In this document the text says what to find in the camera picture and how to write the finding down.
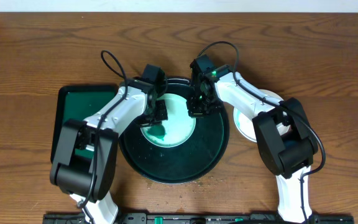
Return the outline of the green sponge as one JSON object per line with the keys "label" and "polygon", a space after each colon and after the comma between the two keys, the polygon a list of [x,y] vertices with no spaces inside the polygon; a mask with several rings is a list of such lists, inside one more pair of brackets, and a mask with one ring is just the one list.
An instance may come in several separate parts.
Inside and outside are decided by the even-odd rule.
{"label": "green sponge", "polygon": [[144,137],[153,144],[161,145],[166,135],[166,130],[162,124],[143,127],[140,129]]}

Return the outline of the white plate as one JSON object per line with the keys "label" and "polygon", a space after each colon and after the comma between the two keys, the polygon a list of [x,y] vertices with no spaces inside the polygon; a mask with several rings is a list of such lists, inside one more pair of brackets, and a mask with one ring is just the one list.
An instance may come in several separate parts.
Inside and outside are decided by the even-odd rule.
{"label": "white plate", "polygon": [[186,99],[180,95],[166,93],[159,98],[165,100],[168,119],[162,121],[166,130],[164,141],[158,147],[175,147],[183,144],[193,134],[196,119],[188,115]]}
{"label": "white plate", "polygon": [[[263,89],[259,89],[259,90],[269,96],[283,100],[281,96],[270,90],[263,90]],[[238,131],[248,140],[252,142],[257,142],[252,120],[246,117],[244,114],[242,114],[237,108],[234,108],[233,118],[234,118],[234,124],[236,125]],[[291,129],[291,127],[284,126],[282,123],[280,123],[277,125],[277,129],[280,135],[283,135],[287,133]]]}

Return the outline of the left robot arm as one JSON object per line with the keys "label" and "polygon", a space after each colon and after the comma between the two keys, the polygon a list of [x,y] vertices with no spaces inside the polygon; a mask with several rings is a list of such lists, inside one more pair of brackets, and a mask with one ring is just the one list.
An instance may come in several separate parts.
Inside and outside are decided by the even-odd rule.
{"label": "left robot arm", "polygon": [[155,65],[124,81],[116,96],[84,120],[67,120],[52,158],[50,182],[77,202],[90,223],[114,223],[118,206],[109,189],[115,174],[119,136],[136,121],[141,127],[161,124],[167,109],[160,97],[168,78]]}

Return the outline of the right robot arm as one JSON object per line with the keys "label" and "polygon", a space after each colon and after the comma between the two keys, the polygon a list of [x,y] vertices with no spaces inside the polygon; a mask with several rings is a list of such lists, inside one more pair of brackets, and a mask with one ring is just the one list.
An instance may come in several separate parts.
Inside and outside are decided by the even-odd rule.
{"label": "right robot arm", "polygon": [[189,115],[211,115],[226,102],[250,119],[262,161],[276,176],[279,215],[286,222],[307,223],[311,209],[305,183],[319,141],[301,103],[262,92],[234,67],[216,67],[207,55],[194,59],[190,68],[194,94],[187,102]]}

